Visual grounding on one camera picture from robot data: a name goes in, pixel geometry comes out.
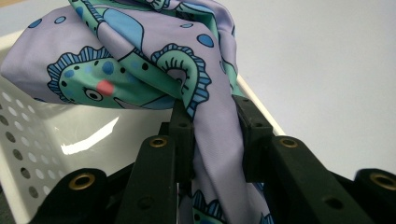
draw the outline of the black plastic part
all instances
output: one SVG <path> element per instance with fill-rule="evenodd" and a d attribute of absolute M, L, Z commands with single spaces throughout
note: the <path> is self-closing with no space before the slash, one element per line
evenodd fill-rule
<path fill-rule="evenodd" d="M 352 195 L 378 224 L 396 223 L 396 175 L 378 169 L 359 170 Z"/>
<path fill-rule="evenodd" d="M 273 127 L 262 112 L 247 98 L 233 96 L 244 136 L 243 169 L 248 183 L 264 181 L 264 164 L 268 161 L 263 152 L 267 150 Z"/>
<path fill-rule="evenodd" d="M 30 223 L 104 223 L 108 201 L 106 183 L 106 174 L 97 169 L 81 169 L 66 175 L 53 188 Z"/>
<path fill-rule="evenodd" d="M 175 101 L 169 123 L 169 136 L 175 140 L 177 146 L 176 182 L 190 182 L 194 177 L 192 167 L 195 144 L 194 128 L 191 117 L 187 114 L 181 101 Z"/>
<path fill-rule="evenodd" d="M 268 153 L 264 194 L 276 224 L 374 223 L 302 141 L 274 137 Z"/>
<path fill-rule="evenodd" d="M 143 142 L 115 223 L 176 223 L 175 149 L 168 136 Z"/>

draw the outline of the lavender fabric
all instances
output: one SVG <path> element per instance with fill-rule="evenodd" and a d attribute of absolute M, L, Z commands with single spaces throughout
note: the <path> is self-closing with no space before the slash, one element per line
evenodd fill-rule
<path fill-rule="evenodd" d="M 229 12 L 211 0 L 69 2 L 28 26 L 1 74 L 43 102 L 165 109 L 181 99 L 196 177 L 180 192 L 180 223 L 272 223 L 263 184 L 242 171 Z"/>

